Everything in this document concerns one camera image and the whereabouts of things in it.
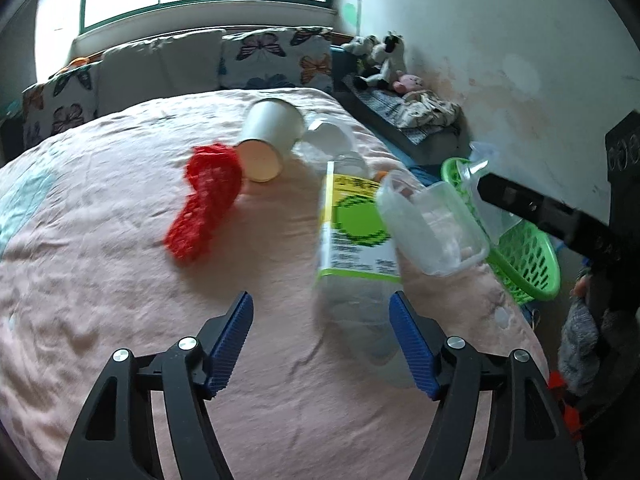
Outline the clear plastic container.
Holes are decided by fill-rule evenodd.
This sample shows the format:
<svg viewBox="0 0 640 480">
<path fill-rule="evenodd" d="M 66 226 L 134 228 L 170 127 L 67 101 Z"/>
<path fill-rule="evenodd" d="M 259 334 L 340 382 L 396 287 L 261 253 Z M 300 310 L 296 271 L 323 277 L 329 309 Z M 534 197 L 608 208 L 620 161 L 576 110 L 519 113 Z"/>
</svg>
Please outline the clear plastic container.
<svg viewBox="0 0 640 480">
<path fill-rule="evenodd" d="M 393 170 L 381 180 L 376 208 L 399 251 L 422 273 L 449 276 L 488 256 L 488 238 L 454 187 L 419 188 Z"/>
</svg>

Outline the green plastic laundry basket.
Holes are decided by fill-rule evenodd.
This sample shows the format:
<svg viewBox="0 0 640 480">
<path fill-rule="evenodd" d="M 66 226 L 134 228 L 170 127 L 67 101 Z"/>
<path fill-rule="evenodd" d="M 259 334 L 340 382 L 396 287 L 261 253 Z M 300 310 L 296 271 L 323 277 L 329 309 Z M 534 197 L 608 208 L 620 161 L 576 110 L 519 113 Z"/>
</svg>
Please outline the green plastic laundry basket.
<svg viewBox="0 0 640 480">
<path fill-rule="evenodd" d="M 442 180 L 450 183 L 468 206 L 489 242 L 487 262 L 517 304 L 549 301 L 561 285 L 561 272 L 548 235 L 515 214 L 480 198 L 480 178 L 503 171 L 495 159 L 451 157 L 442 163 Z"/>
</svg>

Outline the crumpled patterned cloth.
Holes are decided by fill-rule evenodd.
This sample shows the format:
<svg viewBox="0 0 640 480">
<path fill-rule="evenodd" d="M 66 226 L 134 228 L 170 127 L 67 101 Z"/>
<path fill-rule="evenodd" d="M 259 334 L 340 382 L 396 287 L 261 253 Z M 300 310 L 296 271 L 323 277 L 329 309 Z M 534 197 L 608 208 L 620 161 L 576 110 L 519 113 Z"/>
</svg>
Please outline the crumpled patterned cloth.
<svg viewBox="0 0 640 480">
<path fill-rule="evenodd" d="M 443 100 L 432 90 L 413 91 L 402 98 L 396 126 L 401 129 L 448 127 L 458 119 L 460 112 L 458 103 Z"/>
</svg>

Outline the pink blanket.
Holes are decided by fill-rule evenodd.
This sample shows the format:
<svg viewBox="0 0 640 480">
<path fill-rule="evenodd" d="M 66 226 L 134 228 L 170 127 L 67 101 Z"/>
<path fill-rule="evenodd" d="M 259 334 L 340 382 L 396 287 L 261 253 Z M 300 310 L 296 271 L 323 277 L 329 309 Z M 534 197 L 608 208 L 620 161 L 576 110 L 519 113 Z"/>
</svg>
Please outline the pink blanket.
<svg viewBox="0 0 640 480">
<path fill-rule="evenodd" d="M 233 144 L 257 94 L 145 102 L 52 136 L 1 170 L 1 215 L 36 208 L 1 251 L 1 419 L 43 479 L 112 353 L 167 349 L 228 309 L 255 318 L 229 385 L 207 405 L 238 479 L 405 479 L 436 410 L 352 358 L 314 286 L 320 179 L 291 158 L 247 185 L 198 263 L 164 237 L 192 150 Z"/>
</svg>

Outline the clear bottle green label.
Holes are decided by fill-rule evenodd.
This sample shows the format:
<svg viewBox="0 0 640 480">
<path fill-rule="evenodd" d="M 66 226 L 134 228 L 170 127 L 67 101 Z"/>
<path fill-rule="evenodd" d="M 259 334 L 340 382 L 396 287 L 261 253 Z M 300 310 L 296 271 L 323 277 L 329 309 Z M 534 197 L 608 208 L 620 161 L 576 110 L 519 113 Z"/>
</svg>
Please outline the clear bottle green label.
<svg viewBox="0 0 640 480">
<path fill-rule="evenodd" d="M 379 187 L 355 152 L 326 163 L 317 285 L 326 315 L 360 365 L 383 382 L 408 388 L 413 379 L 388 316 L 390 298 L 402 284 L 396 245 L 376 206 Z"/>
</svg>

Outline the pink plush toy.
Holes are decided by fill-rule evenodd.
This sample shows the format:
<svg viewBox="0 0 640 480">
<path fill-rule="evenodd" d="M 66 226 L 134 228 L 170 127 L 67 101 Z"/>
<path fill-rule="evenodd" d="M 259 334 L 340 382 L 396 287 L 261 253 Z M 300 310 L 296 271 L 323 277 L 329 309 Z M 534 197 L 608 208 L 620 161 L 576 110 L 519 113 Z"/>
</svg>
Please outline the pink plush toy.
<svg viewBox="0 0 640 480">
<path fill-rule="evenodd" d="M 411 92 L 424 90 L 425 84 L 419 76 L 399 73 L 397 79 L 393 82 L 392 88 L 398 96 L 405 96 Z"/>
</svg>

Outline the cow plush toy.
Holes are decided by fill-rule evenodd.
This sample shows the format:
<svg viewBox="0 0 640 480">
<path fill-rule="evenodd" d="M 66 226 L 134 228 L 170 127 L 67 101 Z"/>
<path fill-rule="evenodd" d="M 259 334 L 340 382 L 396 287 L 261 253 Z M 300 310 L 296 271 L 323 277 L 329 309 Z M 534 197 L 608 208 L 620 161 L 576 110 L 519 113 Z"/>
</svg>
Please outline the cow plush toy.
<svg viewBox="0 0 640 480">
<path fill-rule="evenodd" d="M 404 38 L 393 32 L 389 32 L 382 44 L 373 48 L 371 56 L 378 66 L 378 73 L 355 77 L 354 87 L 359 91 L 369 88 L 388 90 L 407 71 Z"/>
</svg>

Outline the white crumpled tissue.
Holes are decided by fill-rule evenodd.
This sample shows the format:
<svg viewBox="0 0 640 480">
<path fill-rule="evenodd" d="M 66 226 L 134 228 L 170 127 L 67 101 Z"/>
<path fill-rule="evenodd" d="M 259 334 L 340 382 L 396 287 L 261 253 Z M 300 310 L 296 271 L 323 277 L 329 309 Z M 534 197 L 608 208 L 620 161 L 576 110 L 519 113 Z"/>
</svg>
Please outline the white crumpled tissue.
<svg viewBox="0 0 640 480">
<path fill-rule="evenodd" d="M 352 132 L 338 122 L 332 122 L 329 119 L 314 119 L 303 133 L 302 141 L 329 157 L 336 157 L 356 150 L 356 141 Z"/>
</svg>

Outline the white plush toy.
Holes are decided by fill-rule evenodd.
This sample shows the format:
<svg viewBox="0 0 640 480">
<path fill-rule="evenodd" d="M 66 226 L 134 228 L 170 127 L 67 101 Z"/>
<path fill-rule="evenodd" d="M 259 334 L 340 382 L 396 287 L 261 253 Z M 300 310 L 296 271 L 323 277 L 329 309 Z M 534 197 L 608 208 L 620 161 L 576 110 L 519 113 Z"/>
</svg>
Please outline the white plush toy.
<svg viewBox="0 0 640 480">
<path fill-rule="evenodd" d="M 346 42 L 346 44 L 342 44 L 341 48 L 352 55 L 368 56 L 379 43 L 378 38 L 374 35 L 357 36 Z"/>
</svg>

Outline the red mesh net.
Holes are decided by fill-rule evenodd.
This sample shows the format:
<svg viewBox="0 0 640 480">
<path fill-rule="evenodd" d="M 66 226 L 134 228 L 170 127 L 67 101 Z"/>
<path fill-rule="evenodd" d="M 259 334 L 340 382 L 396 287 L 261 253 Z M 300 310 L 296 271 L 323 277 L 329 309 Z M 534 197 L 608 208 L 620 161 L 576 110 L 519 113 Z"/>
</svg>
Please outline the red mesh net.
<svg viewBox="0 0 640 480">
<path fill-rule="evenodd" d="M 243 171 L 234 148 L 213 143 L 193 149 L 184 177 L 191 192 L 164 238 L 168 252 L 180 264 L 206 254 L 214 231 L 240 194 Z"/>
</svg>

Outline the white paper cup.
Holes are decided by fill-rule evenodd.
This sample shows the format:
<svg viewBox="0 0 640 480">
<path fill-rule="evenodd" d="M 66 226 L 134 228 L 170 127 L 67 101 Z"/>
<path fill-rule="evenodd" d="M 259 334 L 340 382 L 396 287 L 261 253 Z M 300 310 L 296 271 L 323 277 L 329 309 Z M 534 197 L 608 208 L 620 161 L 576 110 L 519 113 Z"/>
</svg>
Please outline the white paper cup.
<svg viewBox="0 0 640 480">
<path fill-rule="evenodd" d="M 244 176 L 257 183 L 275 179 L 305 130 L 304 116 L 293 104 L 276 98 L 253 103 L 235 144 Z"/>
</svg>

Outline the butterfly print cushion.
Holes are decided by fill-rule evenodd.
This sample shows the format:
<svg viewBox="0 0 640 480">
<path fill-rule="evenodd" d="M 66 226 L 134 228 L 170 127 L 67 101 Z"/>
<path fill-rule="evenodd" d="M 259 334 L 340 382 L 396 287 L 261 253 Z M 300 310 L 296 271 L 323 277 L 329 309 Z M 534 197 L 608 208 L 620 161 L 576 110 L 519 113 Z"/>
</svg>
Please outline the butterfly print cushion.
<svg viewBox="0 0 640 480">
<path fill-rule="evenodd" d="M 323 26 L 277 27 L 222 38 L 222 88 L 333 91 L 331 40 Z"/>
<path fill-rule="evenodd" d="M 99 64 L 66 70 L 23 91 L 24 147 L 79 127 L 98 117 Z"/>
</svg>

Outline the left butterfly print cushion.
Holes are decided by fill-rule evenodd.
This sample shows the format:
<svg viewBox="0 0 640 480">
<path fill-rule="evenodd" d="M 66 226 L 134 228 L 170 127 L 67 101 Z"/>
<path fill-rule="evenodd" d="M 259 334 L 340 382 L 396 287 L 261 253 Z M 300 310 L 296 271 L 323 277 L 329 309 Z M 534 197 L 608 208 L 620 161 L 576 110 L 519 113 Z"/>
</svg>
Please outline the left butterfly print cushion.
<svg viewBox="0 0 640 480">
<path fill-rule="evenodd" d="M 23 91 L 24 147 L 79 127 L 98 117 L 99 64 L 66 70 Z"/>
</svg>

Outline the plain white cushion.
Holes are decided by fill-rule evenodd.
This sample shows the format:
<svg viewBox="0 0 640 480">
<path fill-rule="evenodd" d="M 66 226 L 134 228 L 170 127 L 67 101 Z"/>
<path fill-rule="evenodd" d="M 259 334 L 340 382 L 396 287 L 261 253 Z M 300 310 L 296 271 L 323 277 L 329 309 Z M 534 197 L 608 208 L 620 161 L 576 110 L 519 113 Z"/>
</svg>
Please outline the plain white cushion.
<svg viewBox="0 0 640 480">
<path fill-rule="evenodd" d="M 104 116 L 149 100 L 217 90 L 225 33 L 206 28 L 106 50 L 99 62 L 98 113 Z"/>
</svg>

